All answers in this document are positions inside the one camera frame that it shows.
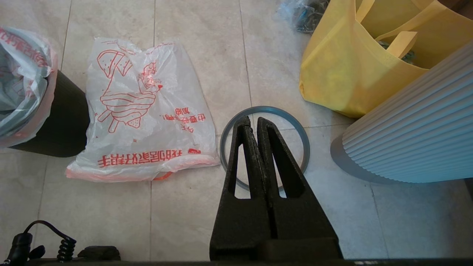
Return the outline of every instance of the rubber gasket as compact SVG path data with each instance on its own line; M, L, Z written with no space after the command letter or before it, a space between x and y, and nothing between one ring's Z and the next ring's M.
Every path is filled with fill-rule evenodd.
M294 128L299 133L299 136L302 140L302 146L304 147L304 157L300 165L300 169L302 170L302 173L304 173L307 169L307 165L309 164L309 157L310 157L310 143L309 143L309 138L307 137L307 133L304 130L304 127L299 123L299 121L295 117L293 117L290 113L282 109L271 107L271 106L254 106L254 107L245 109L241 111L240 113L238 113L236 116L234 116L230 120L230 122L225 126L225 129L223 130L223 133L220 139L220 162L222 163L223 169L227 171L227 167L228 167L227 160L225 159L226 157L225 156L225 142L227 142L227 137L228 137L228 134L230 133L230 129L233 127L235 122L241 117L245 115L256 114L256 113L269 113L269 114L280 116L286 119L287 121L289 121L289 123L291 123L294 126ZM245 184L243 181L238 179L238 177L236 178L236 183L241 188L246 189L248 191L250 190L250 187L247 184ZM284 190L282 186L280 186L278 189L279 191Z

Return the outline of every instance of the red printed illustration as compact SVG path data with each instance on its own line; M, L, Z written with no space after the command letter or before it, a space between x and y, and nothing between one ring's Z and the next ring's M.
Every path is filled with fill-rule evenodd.
M156 93L163 87L160 80L154 80L156 74L156 63L152 62L143 68L138 76L139 92L114 93L110 91L115 71L123 77L132 67L131 61L123 52L117 50L105 50L97 57L97 62L107 78L110 79L107 89L100 97L100 101L106 106L105 110L98 117L98 121L103 122L111 116L113 120L108 127L110 133L114 133L118 124L123 122L127 126L139 128L141 118L148 112L149 108L156 100Z

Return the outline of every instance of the trash bag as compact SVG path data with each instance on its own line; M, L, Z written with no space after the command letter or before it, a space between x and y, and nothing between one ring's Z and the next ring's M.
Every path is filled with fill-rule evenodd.
M50 114L57 56L35 33L0 27L0 148L36 136Z
M329 2L330 0L285 0L277 13L298 32L312 33Z
M178 42L146 51L97 38L88 59L87 146L66 170L97 182L153 180L219 164L215 128Z

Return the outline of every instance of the yellow tote bag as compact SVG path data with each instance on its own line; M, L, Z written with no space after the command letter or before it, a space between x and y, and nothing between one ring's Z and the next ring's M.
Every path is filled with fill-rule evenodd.
M358 17L363 23L366 19L375 24L372 12L381 12L380 2L388 2L392 6L393 3L408 3L407 1L416 3L417 11L414 9L408 16L396 21L380 23L375 34L370 34L356 20ZM470 28L471 33L455 38L458 41L453 41L452 45L448 45L449 42L433 42L431 36L434 33L430 25L437 25L433 21L448 18L449 23L446 24L457 29L460 27L463 32L469 29L471 23L460 15L452 15L450 10L446 11L445 7L440 8L442 5L438 4L432 0L364 0L359 5L357 14L354 0L332 0L302 57L299 89L303 98L349 117L361 117L387 100L428 71L427 67L432 67L456 50L458 45L473 39L470 36L473 28ZM383 18L382 14L377 14L377 17ZM390 32L384 32L377 40L389 43L400 36L401 32L417 32L412 49L418 59L414 61L426 68L410 65L379 45L372 35L376 36L383 30ZM426 57L416 49L422 52L439 52L430 53Z

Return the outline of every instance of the gray base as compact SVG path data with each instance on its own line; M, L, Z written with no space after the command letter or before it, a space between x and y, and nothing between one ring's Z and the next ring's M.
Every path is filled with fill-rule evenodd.
M361 166L356 164L345 152L342 143L342 136L337 137L332 144L330 145L330 154L333 161L340 167L343 171L348 174L363 179L368 182L380 183L380 184L396 184L401 183L392 179L387 179L380 177L371 172L366 171Z

